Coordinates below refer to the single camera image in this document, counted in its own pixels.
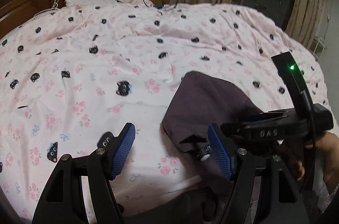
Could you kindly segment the person's right hand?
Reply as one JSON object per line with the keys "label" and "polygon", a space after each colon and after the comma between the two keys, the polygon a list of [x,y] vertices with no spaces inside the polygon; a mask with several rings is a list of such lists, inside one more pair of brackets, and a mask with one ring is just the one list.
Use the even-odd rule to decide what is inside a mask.
{"label": "person's right hand", "polygon": [[[313,144],[304,141],[293,141],[290,146],[290,168],[293,177],[300,181],[306,173],[305,149],[313,148]],[[329,194],[335,192],[338,186],[338,136],[331,132],[324,132],[315,141],[315,151],[320,158],[322,180]]]}

